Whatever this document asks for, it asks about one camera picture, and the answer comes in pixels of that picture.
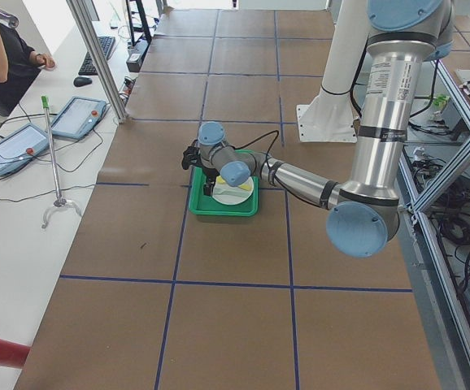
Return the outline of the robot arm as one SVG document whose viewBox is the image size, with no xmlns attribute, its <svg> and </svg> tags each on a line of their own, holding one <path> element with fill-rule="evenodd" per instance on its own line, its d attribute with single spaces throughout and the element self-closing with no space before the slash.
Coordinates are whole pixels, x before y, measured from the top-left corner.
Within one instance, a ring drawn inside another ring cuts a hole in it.
<svg viewBox="0 0 470 390">
<path fill-rule="evenodd" d="M 380 252 L 399 225 L 398 171 L 421 65 L 446 56 L 454 6 L 450 1 L 369 1 L 364 43 L 372 67 L 357 130 L 350 178 L 338 183 L 264 152 L 238 153 L 217 122 L 204 123 L 183 155 L 183 167 L 207 176 L 205 194 L 217 178 L 231 186 L 257 176 L 329 216 L 326 230 L 344 254 L 366 258 Z"/>
</svg>

